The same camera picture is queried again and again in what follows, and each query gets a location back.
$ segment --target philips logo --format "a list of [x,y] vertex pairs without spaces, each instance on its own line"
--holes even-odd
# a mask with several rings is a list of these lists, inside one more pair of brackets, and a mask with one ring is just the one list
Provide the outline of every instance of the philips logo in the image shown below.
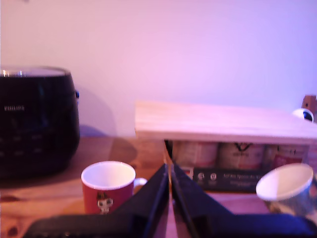
[[5,106],[4,107],[5,112],[19,112],[24,111],[24,106]]

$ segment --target wooden shelf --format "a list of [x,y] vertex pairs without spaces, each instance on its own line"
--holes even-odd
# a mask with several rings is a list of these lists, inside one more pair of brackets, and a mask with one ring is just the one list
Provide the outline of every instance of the wooden shelf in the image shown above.
[[284,111],[138,101],[137,137],[259,144],[317,143],[317,124]]

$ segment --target red mug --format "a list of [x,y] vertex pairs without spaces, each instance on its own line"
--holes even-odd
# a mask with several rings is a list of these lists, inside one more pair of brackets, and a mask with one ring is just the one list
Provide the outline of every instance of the red mug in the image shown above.
[[113,212],[133,195],[145,178],[135,178],[132,166],[119,161],[103,161],[89,165],[81,173],[85,213]]

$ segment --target wooden table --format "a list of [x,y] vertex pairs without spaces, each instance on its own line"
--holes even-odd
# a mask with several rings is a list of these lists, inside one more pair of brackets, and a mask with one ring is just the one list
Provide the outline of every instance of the wooden table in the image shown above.
[[[83,137],[69,167],[53,176],[24,182],[0,183],[1,238],[20,238],[36,219],[60,214],[83,214],[80,175],[88,165],[105,160],[129,163],[137,177],[149,179],[164,163],[161,140]],[[208,193],[236,214],[268,213],[255,194]],[[155,237],[190,237],[172,198],[158,225]]]

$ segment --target white wall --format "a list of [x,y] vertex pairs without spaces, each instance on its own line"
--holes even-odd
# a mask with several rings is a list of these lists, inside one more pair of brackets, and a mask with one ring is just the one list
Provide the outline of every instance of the white wall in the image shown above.
[[68,68],[83,135],[134,135],[136,99],[292,111],[317,93],[317,1],[1,0],[1,63]]

